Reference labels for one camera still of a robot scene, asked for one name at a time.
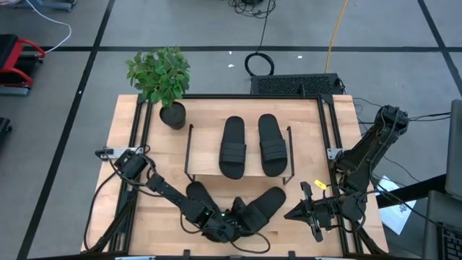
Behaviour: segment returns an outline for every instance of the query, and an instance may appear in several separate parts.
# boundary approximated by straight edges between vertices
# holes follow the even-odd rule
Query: black floor stripe
[[[430,15],[430,12],[428,11],[427,5],[425,4],[424,0],[418,0],[420,9],[422,9],[422,12],[424,13],[425,19],[428,23],[428,26],[430,26],[430,30],[432,31],[433,37],[435,37],[436,43],[438,44],[438,47],[442,49],[441,53],[443,55],[443,58],[445,59],[446,65],[448,66],[449,72],[451,76],[454,79],[454,82],[459,89],[459,92],[462,94],[462,79],[461,75],[459,74],[459,71],[454,64],[453,59],[451,58],[448,48],[446,48],[446,45],[443,41],[443,38],[441,38],[440,32],[438,32],[438,29],[436,28],[436,24],[433,21],[432,16]]]
[[[107,52],[131,52],[131,51],[150,51],[153,48],[162,48],[163,46],[100,46],[98,51]],[[258,46],[180,46],[185,52],[194,51],[255,51]],[[44,50],[49,50],[52,46],[43,46]],[[92,51],[93,47],[89,46],[64,46],[55,51]],[[26,47],[26,51],[33,51],[32,47]],[[311,51],[325,52],[328,46],[262,46],[262,51]],[[374,46],[337,46],[333,47],[333,52],[367,52],[367,53],[428,53],[439,51],[462,52],[462,47],[374,47]]]
[[[103,39],[103,34],[108,24],[110,13],[112,12],[112,8],[114,6],[115,0],[110,0],[106,7],[106,11],[103,16],[103,20],[101,21],[100,29],[98,30],[97,36],[95,38],[95,42],[93,43],[93,47],[90,53],[90,56],[87,61],[87,65],[82,74],[82,78],[80,79],[79,86],[77,88],[74,101],[72,102],[71,110],[66,119],[66,123],[64,124],[64,129],[61,134],[61,138],[59,139],[58,147],[56,148],[55,154],[53,156],[53,160],[51,161],[50,169],[48,170],[48,174],[45,179],[45,183],[43,184],[42,191],[40,192],[40,196],[38,197],[38,202],[35,205],[34,212],[32,214],[32,219],[30,220],[29,226],[27,227],[27,231],[22,241],[21,248],[19,249],[19,253],[17,255],[18,259],[27,259],[29,255],[30,247],[32,246],[32,242],[34,241],[35,234],[38,229],[38,225],[40,224],[40,219],[42,218],[43,211],[46,206],[46,202],[51,192],[51,187],[56,177],[56,173],[58,172],[58,167],[61,162],[61,158],[63,157],[64,149],[66,148],[67,140],[69,139],[69,135],[71,133],[72,125],[74,124],[74,119],[77,114],[77,110],[79,109],[80,101],[82,100],[83,92],[85,87],[87,86],[87,81],[90,76],[90,73],[93,68],[93,62],[95,61],[97,49],[101,44],[101,40]]]

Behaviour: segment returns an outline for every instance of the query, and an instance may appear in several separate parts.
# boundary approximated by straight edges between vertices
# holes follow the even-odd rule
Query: gray floor
[[[68,22],[73,36],[65,46],[92,46],[108,0],[79,0],[72,13],[45,10]],[[462,46],[457,0],[426,0],[447,46]],[[264,45],[327,46],[342,1],[279,1],[269,17]],[[16,33],[42,46],[67,34],[30,10],[0,8],[0,33]],[[263,21],[234,13],[226,1],[116,0],[101,46],[255,46]],[[351,0],[336,46],[437,46],[417,1]],[[249,93],[243,61],[249,52],[186,52],[191,64],[191,93]],[[276,74],[321,73],[324,52],[267,52]],[[126,80],[124,61],[132,52],[99,52],[46,204],[29,257],[75,254],[100,168],[93,155],[108,138],[119,94],[135,93]],[[0,256],[17,256],[50,167],[72,100],[87,63],[87,52],[55,52],[45,60],[29,97],[0,97],[0,116],[14,131],[0,154]],[[462,53],[451,53],[462,69]],[[264,74],[268,65],[250,66]],[[441,53],[341,53],[331,58],[331,72],[343,79],[349,94],[377,104],[399,105],[411,116],[450,110],[461,95]],[[373,120],[377,108],[357,101],[359,117]],[[445,172],[448,123],[412,123],[388,151],[388,158],[425,180]],[[402,169],[383,160],[379,175],[404,184],[414,182]],[[424,212],[426,201],[416,208]],[[424,221],[412,215],[404,232],[387,230],[391,250],[419,255]]]

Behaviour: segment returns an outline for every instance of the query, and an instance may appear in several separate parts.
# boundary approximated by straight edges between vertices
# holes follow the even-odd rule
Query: yellow cable
[[[347,4],[348,4],[348,0],[344,0],[344,5],[341,8],[339,18],[337,18],[337,23],[335,24],[335,30],[334,30],[334,33],[332,35],[331,43],[329,44],[329,49],[327,50],[326,68],[324,68],[324,74],[327,73],[327,70],[329,68],[329,60],[331,59],[332,45],[334,44],[335,36],[337,35],[337,30],[339,30],[341,18],[344,16],[345,7],[347,7]]]

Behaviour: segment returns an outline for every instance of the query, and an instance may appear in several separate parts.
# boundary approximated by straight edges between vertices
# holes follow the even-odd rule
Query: yellow label
[[[326,186],[324,183],[320,182],[319,180],[316,180],[316,181],[315,181],[315,184],[316,184],[319,188],[321,188],[321,189],[323,189],[323,190],[326,190],[326,189],[327,189],[327,186]]]

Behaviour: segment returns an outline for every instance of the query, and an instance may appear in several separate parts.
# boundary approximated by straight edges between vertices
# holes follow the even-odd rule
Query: black clamp
[[[109,159],[118,159],[126,150],[131,150],[136,154],[144,153],[143,147],[103,147],[102,149],[96,150],[95,155],[103,162],[107,162]]]
[[[185,249],[183,251],[183,260],[189,260],[191,257],[191,250]]]
[[[295,260],[297,256],[295,256],[295,251],[289,251],[289,260]]]

